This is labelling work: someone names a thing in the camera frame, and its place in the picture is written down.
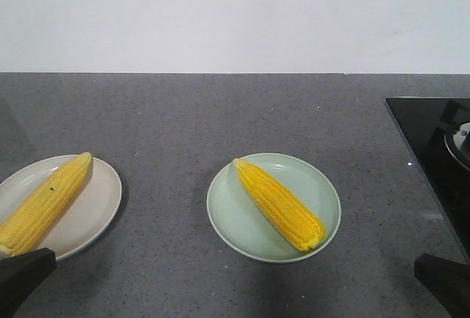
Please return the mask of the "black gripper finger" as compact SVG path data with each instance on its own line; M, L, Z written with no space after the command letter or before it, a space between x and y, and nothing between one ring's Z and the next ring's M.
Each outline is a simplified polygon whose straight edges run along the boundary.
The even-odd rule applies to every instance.
M469 317L469 265L426 253L414 262L414 276L451 317Z
M13 317L56 268L55 253L48 248L1 259L1 317Z

